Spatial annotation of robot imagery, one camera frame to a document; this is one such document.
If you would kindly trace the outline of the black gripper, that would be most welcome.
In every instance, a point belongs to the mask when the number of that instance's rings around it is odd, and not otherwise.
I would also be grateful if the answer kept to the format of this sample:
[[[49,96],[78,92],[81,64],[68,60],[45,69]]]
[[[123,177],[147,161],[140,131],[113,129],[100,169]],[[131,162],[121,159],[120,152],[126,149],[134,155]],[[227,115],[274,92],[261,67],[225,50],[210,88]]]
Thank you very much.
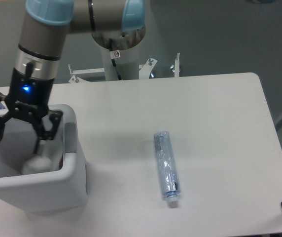
[[[41,142],[52,141],[60,126],[63,112],[49,110],[48,101],[54,79],[27,78],[25,74],[13,69],[9,93],[0,92],[0,102],[4,101],[8,112],[0,116],[0,142],[3,138],[5,124],[11,119],[19,119],[32,123],[37,139],[34,154],[38,154]],[[47,116],[50,125],[44,124]]]

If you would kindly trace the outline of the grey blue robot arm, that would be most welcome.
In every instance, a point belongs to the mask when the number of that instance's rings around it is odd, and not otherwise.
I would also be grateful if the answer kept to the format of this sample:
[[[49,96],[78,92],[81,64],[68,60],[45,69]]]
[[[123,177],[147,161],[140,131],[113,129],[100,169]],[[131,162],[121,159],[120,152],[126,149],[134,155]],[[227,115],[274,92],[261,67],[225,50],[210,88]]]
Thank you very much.
[[[9,91],[0,92],[0,142],[5,125],[32,125],[37,140],[53,140],[63,113],[48,101],[66,36],[73,33],[132,31],[145,25],[142,0],[28,0]]]

